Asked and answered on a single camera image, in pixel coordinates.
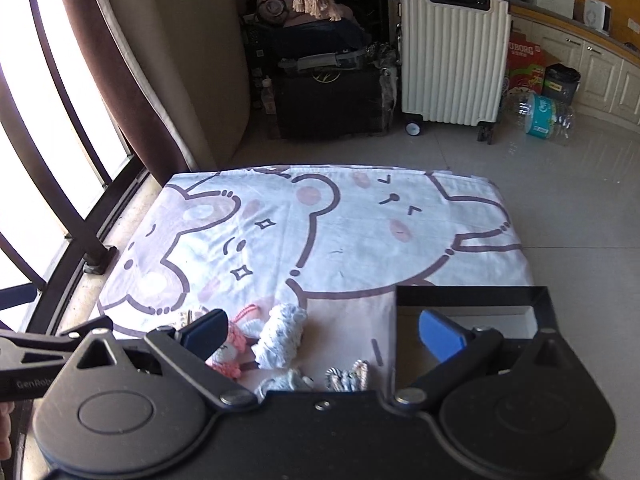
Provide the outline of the person's left hand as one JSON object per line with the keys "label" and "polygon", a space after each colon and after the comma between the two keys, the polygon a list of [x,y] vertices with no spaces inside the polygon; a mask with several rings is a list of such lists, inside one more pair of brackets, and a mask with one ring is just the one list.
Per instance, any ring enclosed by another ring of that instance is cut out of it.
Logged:
{"label": "person's left hand", "polygon": [[8,460],[12,456],[11,415],[14,411],[15,403],[12,401],[2,402],[0,405],[0,460]]}

